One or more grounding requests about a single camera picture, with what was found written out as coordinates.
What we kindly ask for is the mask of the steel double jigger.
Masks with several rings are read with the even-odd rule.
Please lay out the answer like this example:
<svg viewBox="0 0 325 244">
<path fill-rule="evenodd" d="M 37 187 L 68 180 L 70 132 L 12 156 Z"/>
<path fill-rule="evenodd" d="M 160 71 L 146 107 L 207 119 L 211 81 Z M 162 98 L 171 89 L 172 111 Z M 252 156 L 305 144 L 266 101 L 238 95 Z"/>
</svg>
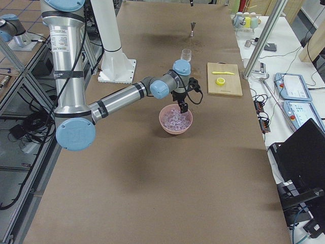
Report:
<svg viewBox="0 0 325 244">
<path fill-rule="evenodd" d="M 190 37 L 194 37 L 194 28 L 195 28 L 196 23 L 195 22 L 191 22 L 190 26 L 191 26 L 191 31 L 190 31 Z"/>
</svg>

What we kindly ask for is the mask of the pink bowl of ice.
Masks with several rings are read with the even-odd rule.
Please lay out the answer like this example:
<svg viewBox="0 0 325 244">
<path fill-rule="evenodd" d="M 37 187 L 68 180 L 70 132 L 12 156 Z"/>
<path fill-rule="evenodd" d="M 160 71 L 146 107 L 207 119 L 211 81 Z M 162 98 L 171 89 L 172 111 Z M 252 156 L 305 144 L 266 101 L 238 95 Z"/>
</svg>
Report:
<svg viewBox="0 0 325 244">
<path fill-rule="evenodd" d="M 193 115 L 190 110 L 185 113 L 180 112 L 177 104 L 164 107 L 159 113 L 161 127 L 169 134 L 179 135 L 184 133 L 192 125 Z"/>
</svg>

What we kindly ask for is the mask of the clear wine glass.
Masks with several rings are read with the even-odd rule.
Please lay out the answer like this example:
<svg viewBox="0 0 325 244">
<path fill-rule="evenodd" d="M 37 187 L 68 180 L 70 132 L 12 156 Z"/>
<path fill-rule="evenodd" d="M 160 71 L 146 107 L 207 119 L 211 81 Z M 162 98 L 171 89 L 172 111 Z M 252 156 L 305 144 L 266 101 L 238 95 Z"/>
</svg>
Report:
<svg viewBox="0 0 325 244">
<path fill-rule="evenodd" d="M 180 59 L 190 62 L 192 58 L 192 51 L 188 48 L 182 49 Z"/>
</svg>

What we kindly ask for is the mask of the yellow lemon slice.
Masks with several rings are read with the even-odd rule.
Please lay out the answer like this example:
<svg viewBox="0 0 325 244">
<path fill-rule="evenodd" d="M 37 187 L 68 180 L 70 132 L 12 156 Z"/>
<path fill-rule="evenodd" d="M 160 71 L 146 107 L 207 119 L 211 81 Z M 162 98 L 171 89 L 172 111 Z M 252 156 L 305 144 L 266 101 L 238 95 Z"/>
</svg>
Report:
<svg viewBox="0 0 325 244">
<path fill-rule="evenodd" d="M 216 79 L 215 83 L 219 86 L 223 86 L 223 85 L 225 85 L 225 79 L 222 77 L 219 77 Z"/>
</svg>

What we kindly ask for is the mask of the yellow plastic knife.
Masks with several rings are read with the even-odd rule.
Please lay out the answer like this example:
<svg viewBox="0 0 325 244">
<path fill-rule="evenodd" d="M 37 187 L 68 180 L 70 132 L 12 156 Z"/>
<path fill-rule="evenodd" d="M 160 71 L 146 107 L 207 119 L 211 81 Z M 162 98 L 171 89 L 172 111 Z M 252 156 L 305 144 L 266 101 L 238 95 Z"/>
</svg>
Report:
<svg viewBox="0 0 325 244">
<path fill-rule="evenodd" d="M 225 71 L 225 72 L 221 72 L 221 71 L 212 71 L 211 73 L 212 73 L 212 74 L 235 75 L 235 73 L 233 73 L 233 72 L 228 72 L 228 71 Z"/>
</svg>

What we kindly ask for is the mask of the bamboo cutting board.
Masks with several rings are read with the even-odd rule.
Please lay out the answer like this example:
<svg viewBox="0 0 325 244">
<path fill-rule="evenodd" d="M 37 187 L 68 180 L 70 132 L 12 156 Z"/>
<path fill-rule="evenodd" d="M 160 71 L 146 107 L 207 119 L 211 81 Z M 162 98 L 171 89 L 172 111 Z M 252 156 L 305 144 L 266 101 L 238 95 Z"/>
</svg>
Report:
<svg viewBox="0 0 325 244">
<path fill-rule="evenodd" d="M 243 96 L 238 66 L 207 63 L 208 94 Z"/>
</svg>

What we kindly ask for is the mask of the rack of pastel cups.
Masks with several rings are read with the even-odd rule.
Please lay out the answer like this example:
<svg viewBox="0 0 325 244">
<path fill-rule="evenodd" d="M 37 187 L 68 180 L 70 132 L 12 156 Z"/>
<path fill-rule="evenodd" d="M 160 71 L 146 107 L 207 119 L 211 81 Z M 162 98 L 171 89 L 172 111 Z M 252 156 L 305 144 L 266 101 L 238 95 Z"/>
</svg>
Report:
<svg viewBox="0 0 325 244">
<path fill-rule="evenodd" d="M 248 12 L 237 12 L 232 17 L 232 24 L 235 31 L 241 31 L 241 32 L 248 32 L 248 33 L 254 33 L 255 29 L 258 28 L 258 26 L 261 23 L 261 20 L 259 19 L 261 17 L 260 14 L 256 14 L 255 12 L 248 13 Z"/>
</svg>

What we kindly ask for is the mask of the metal rod with hook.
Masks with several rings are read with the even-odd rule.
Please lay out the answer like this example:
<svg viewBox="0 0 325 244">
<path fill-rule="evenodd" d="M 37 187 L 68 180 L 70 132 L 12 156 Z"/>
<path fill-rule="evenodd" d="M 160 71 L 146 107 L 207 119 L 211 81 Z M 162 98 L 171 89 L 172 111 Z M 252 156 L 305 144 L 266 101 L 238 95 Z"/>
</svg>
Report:
<svg viewBox="0 0 325 244">
<path fill-rule="evenodd" d="M 276 105 L 279 107 L 279 109 L 281 110 L 285 120 L 287 121 L 290 129 L 295 132 L 297 129 L 296 127 L 294 126 L 294 123 L 291 121 L 291 119 L 288 117 L 288 115 L 286 114 L 283 106 L 280 104 L 279 100 L 276 98 L 275 94 L 272 92 L 270 86 L 267 84 L 266 80 L 269 78 L 269 74 L 267 74 L 266 77 L 260 77 L 258 80 L 259 82 L 261 82 L 266 88 L 267 90 L 269 91 L 270 95 L 272 96 L 272 98 L 274 99 Z"/>
</svg>

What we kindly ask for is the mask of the upper teach pendant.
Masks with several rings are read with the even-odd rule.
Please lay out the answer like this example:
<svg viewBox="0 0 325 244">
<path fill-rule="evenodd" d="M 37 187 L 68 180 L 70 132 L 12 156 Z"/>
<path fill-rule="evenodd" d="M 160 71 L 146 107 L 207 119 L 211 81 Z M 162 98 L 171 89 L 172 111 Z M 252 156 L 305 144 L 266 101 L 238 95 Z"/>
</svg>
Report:
<svg viewBox="0 0 325 244">
<path fill-rule="evenodd" d="M 284 100 L 312 101 L 309 89 L 300 74 L 276 73 L 274 83 Z"/>
</svg>

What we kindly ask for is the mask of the teach pendant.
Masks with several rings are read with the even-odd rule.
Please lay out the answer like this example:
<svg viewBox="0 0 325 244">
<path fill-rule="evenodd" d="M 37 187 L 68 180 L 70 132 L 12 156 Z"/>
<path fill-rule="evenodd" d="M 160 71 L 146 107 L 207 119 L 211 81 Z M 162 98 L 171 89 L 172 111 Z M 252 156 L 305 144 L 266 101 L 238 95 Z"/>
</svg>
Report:
<svg viewBox="0 0 325 244">
<path fill-rule="evenodd" d="M 312 118 L 324 131 L 324 124 L 312 102 L 285 100 L 282 106 L 296 129 Z"/>
<path fill-rule="evenodd" d="M 312 101 L 309 89 L 300 74 L 276 73 L 274 83 L 284 100 Z"/>
</svg>

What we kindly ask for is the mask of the lower teach pendant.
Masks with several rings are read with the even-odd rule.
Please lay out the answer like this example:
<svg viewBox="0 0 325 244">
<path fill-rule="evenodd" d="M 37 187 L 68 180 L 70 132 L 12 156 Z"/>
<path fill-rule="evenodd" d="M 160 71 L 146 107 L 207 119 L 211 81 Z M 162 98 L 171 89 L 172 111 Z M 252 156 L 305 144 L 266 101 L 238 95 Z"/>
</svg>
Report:
<svg viewBox="0 0 325 244">
<path fill-rule="evenodd" d="M 285 100 L 282 106 L 296 129 L 312 118 L 324 131 L 324 124 L 312 102 Z"/>
</svg>

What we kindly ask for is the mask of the black monitor on stand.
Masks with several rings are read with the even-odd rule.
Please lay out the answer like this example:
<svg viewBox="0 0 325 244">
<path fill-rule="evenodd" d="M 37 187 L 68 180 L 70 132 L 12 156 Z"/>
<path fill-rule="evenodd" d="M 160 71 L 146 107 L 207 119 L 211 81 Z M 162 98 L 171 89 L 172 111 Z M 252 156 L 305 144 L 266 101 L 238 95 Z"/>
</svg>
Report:
<svg viewBox="0 0 325 244">
<path fill-rule="evenodd" d="M 282 209 L 292 210 L 305 203 L 324 232 L 324 132 L 309 119 L 270 150 L 283 180 L 292 182 L 290 186 L 278 185 Z"/>
</svg>

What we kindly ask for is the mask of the aluminium frame post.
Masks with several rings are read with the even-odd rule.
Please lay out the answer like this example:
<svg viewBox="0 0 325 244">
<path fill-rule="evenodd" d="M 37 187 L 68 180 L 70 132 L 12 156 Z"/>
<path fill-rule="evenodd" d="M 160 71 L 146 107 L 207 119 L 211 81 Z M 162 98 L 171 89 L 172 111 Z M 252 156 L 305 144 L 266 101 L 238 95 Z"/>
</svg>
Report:
<svg viewBox="0 0 325 244">
<path fill-rule="evenodd" d="M 259 37 L 259 40 L 257 42 L 257 45 L 255 46 L 253 53 L 248 61 L 248 64 L 245 68 L 245 71 L 243 72 L 243 78 L 245 80 L 248 80 L 248 78 L 250 77 L 253 68 L 255 67 L 263 49 L 264 46 L 267 43 L 267 40 L 270 36 L 270 34 L 272 33 L 275 24 L 277 23 L 281 13 L 283 12 L 286 4 L 287 4 L 288 0 L 278 0 L 275 4 L 274 9 L 272 10 L 271 15 L 269 16 L 264 29 Z"/>
</svg>

